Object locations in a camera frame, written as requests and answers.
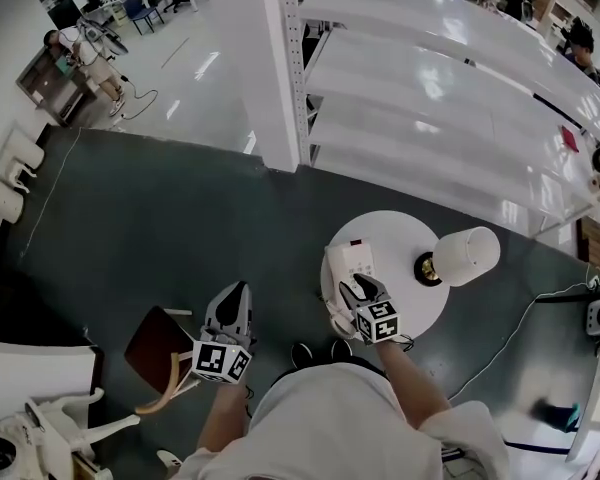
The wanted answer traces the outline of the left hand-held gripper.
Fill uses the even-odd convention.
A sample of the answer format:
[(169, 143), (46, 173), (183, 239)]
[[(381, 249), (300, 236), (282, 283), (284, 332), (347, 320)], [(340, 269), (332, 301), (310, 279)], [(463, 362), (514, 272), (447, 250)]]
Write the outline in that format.
[(253, 358), (252, 321), (246, 282), (224, 288), (207, 306), (200, 339), (194, 341), (192, 372), (208, 381), (238, 384)]

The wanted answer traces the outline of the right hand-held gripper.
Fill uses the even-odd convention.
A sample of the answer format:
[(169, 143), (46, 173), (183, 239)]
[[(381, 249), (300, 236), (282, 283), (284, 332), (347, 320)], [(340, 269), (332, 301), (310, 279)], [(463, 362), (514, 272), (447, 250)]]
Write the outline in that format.
[(395, 341), (401, 335), (400, 314), (385, 285), (365, 274), (356, 273), (354, 280), (364, 296), (358, 297), (348, 284), (340, 281), (339, 294), (351, 313), (353, 338), (376, 344)]

